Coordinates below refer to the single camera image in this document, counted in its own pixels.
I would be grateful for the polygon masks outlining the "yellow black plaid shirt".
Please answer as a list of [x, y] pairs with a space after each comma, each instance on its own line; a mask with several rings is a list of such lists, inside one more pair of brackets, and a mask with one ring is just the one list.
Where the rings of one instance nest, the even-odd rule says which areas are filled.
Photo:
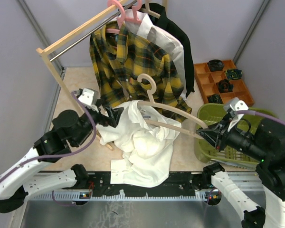
[[187, 113], [192, 108], [181, 97], [184, 86], [170, 55], [156, 44], [131, 33], [122, 25], [118, 34], [116, 21], [107, 23], [90, 37], [93, 62], [100, 96], [104, 104], [117, 107], [126, 101], [148, 100], [147, 80], [138, 82], [140, 74], [148, 74], [156, 83], [155, 102], [178, 108]]

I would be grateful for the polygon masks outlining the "pink plastic hanger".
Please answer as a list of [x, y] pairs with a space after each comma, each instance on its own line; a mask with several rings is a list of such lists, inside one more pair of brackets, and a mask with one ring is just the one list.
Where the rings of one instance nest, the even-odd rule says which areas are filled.
[[113, 34], [118, 34], [120, 32], [121, 26], [125, 22], [131, 22], [134, 24], [141, 24], [141, 20], [138, 17], [137, 11], [135, 10], [126, 10], [121, 13], [119, 17], [116, 18], [118, 28], [108, 28], [106, 29], [106, 32], [108, 33], [113, 33]]

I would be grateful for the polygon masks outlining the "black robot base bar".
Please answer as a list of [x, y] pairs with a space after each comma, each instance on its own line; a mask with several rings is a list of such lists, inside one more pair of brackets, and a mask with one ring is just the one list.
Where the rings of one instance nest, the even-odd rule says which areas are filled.
[[210, 179], [204, 174], [189, 171], [172, 171], [168, 178], [156, 187], [140, 187], [130, 184], [113, 184], [111, 174], [107, 171], [96, 171], [89, 174], [87, 183], [79, 190], [79, 199], [201, 199], [209, 205], [220, 203], [222, 193], [215, 190]]

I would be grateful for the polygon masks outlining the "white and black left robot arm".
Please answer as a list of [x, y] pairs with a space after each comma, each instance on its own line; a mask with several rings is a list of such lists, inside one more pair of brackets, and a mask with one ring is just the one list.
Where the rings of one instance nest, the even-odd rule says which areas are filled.
[[57, 189], [82, 189], [89, 184], [89, 175], [82, 164], [51, 176], [36, 179], [34, 175], [63, 157], [74, 155], [71, 148], [85, 150], [95, 136], [96, 125], [115, 128], [123, 108], [105, 108], [108, 115], [99, 109], [87, 109], [79, 116], [74, 110], [64, 110], [53, 119], [53, 128], [38, 139], [27, 154], [0, 175], [0, 213], [9, 213], [21, 207], [36, 195]]

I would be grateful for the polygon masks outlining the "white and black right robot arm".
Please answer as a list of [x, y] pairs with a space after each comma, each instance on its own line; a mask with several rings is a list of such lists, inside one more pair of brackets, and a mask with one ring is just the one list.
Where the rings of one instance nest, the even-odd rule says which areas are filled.
[[215, 163], [204, 167], [195, 188], [218, 189], [233, 206], [244, 228], [285, 228], [285, 153], [271, 158], [270, 153], [222, 120], [209, 128], [200, 128], [197, 134], [213, 147], [229, 146], [259, 161], [256, 172], [266, 194], [266, 208], [252, 201], [230, 178], [224, 168]]

